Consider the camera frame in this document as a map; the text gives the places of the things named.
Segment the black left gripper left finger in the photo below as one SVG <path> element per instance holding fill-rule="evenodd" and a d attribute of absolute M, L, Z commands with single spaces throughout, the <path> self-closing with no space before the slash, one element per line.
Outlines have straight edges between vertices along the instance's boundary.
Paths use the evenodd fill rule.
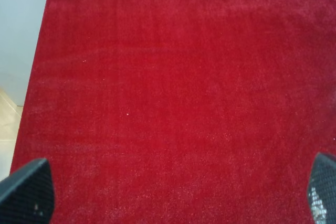
<path fill-rule="evenodd" d="M 37 158 L 1 180 L 1 223 L 50 223 L 55 191 L 49 161 Z"/>

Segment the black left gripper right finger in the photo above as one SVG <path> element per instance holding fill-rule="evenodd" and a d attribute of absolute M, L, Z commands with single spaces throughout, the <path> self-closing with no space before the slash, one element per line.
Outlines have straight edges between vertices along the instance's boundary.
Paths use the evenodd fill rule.
<path fill-rule="evenodd" d="M 314 223 L 335 223 L 335 156 L 318 153 L 314 158 L 308 189 L 308 205 Z"/>

